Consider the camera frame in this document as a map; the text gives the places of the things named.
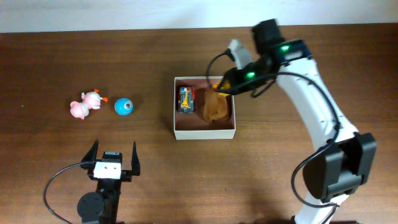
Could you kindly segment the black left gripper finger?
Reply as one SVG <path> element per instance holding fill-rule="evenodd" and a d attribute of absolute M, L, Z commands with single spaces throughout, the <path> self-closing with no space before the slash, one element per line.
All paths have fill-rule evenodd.
<path fill-rule="evenodd" d="M 137 155 L 137 147 L 135 141 L 132 147 L 131 172 L 133 176 L 140 176 L 141 174 L 141 165 Z"/>
<path fill-rule="evenodd" d="M 83 159 L 81 160 L 82 166 L 92 166 L 95 164 L 98 153 L 98 145 L 99 141 L 96 139 L 90 150 L 83 156 Z"/>

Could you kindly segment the brown plush toy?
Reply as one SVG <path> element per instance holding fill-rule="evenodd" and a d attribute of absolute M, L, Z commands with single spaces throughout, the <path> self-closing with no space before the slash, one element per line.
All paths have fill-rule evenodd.
<path fill-rule="evenodd" d="M 212 123 L 214 121 L 226 121 L 231 117 L 230 95 L 216 92 L 217 83 L 205 92 L 205 104 L 203 107 L 203 119 Z"/>

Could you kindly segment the grey toy car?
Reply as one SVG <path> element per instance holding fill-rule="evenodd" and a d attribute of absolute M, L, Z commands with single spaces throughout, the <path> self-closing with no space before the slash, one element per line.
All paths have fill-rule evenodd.
<path fill-rule="evenodd" d="M 180 87 L 178 93 L 177 111 L 193 113 L 195 110 L 195 90 L 192 87 Z"/>

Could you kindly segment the yellow ball toy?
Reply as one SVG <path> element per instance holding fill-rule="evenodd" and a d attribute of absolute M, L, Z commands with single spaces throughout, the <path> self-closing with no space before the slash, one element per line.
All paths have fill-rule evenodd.
<path fill-rule="evenodd" d="M 219 82 L 217 84 L 214 84 L 214 88 L 217 89 L 219 88 L 220 90 L 222 90 L 222 92 L 217 92 L 217 94 L 219 94 L 220 96 L 224 96 L 227 97 L 229 96 L 229 94 L 227 93 L 223 93 L 224 90 L 229 90 L 231 88 L 231 85 L 229 83 L 229 81 L 224 81 L 224 82 Z"/>

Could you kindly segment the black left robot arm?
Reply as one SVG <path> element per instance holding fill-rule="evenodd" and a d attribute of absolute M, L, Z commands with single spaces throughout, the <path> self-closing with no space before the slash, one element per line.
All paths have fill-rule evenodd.
<path fill-rule="evenodd" d="M 95 141 L 81 160 L 80 167 L 97 185 L 94 192 L 80 198 L 77 212 L 82 223 L 116 223 L 122 183 L 131 182 L 134 176 L 141 174 L 136 143 L 132 146 L 129 170 L 122 168 L 123 154 L 120 152 L 105 151 L 102 158 L 97 159 L 98 145 L 99 141 Z"/>

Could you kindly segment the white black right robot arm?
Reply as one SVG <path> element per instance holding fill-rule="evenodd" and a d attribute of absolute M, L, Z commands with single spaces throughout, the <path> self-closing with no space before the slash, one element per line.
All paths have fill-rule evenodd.
<path fill-rule="evenodd" d="M 258 60 L 238 40 L 224 54 L 235 67 L 215 87 L 218 93 L 253 98 L 279 85 L 294 104 L 312 140 L 314 152 L 295 173 L 302 173 L 307 196 L 292 223 L 329 223 L 340 205 L 369 178 L 377 149 L 370 133 L 360 133 L 325 86 L 303 40 L 286 40 L 275 19 L 252 28 Z"/>

